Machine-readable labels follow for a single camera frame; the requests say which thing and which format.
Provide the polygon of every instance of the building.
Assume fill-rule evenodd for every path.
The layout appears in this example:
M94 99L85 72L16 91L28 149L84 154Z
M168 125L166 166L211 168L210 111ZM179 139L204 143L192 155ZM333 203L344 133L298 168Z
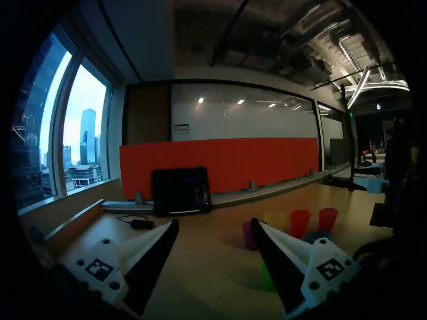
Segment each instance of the building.
M74 165L64 169L64 176L67 191L70 191L101 181L102 171L101 166L95 164ZM43 198L50 198L52 196L52 188L50 186L49 168L41 172L41 182Z
M11 176L17 209L43 200L40 130L43 111L53 77L66 53L50 35L34 57L17 98L10 131Z
M100 165L87 164L87 165L76 165L68 169L69 177L73 182L72 189L91 185L95 182L102 180L102 171Z
M80 123L80 161L82 165L95 164L95 110L86 109Z
M71 146L63 146L62 148L62 165L64 170L71 167Z
M40 173L42 189L43 189L43 198L47 199L53 196L52 188L50 186L50 176L49 176L49 168L46 168Z

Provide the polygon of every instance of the glass skyscraper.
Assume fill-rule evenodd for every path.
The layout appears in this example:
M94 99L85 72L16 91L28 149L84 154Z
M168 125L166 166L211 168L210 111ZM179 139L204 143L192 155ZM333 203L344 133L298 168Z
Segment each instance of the glass skyscraper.
M80 124L80 164L94 164L95 159L95 110L86 109Z
M10 163L17 209L44 199L40 170L40 130L46 98L65 53L58 39L50 35L33 59L17 99L10 131Z
M63 146L62 148L62 164L64 166L64 170L67 170L71 167L71 147Z

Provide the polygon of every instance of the orange panel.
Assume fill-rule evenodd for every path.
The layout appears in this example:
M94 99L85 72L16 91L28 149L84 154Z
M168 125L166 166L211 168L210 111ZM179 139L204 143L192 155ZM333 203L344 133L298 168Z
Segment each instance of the orange panel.
M120 147L124 196L152 199L151 172L205 166L211 193L269 185L318 171L317 138L192 140Z

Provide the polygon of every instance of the black cable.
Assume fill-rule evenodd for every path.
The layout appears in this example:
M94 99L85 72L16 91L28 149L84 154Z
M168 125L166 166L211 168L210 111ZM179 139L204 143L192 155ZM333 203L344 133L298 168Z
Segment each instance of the black cable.
M123 221L124 223L130 223L129 221L124 221L122 219L120 219L119 217L116 217L117 220Z
M127 218L127 217L142 217L142 218L145 218L145 221L148 221L148 219L147 219L147 217L145 216L145 215L140 215L140 214L128 214L128 215L122 215L121 217L116 217L116 219L117 220L120 220L120 221L122 221L122 222L125 222L125 223L131 223L130 221L125 221L125 220L123 220L123 219L121 219L121 218Z

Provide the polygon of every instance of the table surface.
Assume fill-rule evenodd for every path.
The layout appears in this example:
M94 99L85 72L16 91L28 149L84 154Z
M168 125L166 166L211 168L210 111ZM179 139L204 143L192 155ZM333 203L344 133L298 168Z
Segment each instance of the table surface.
M264 291L261 256L243 246L242 224L264 213L311 211L309 231L316 230L318 212L339 211L332 240L352 255L362 244L391 235L387 228L369 225L374 204L383 194L311 184L256 202L213 210L209 214L179 218L180 232L146 306L144 319L283 319L276 292ZM159 226L170 221L152 218ZM116 244L144 231L104 214L85 230L63 259L88 249L108 237Z

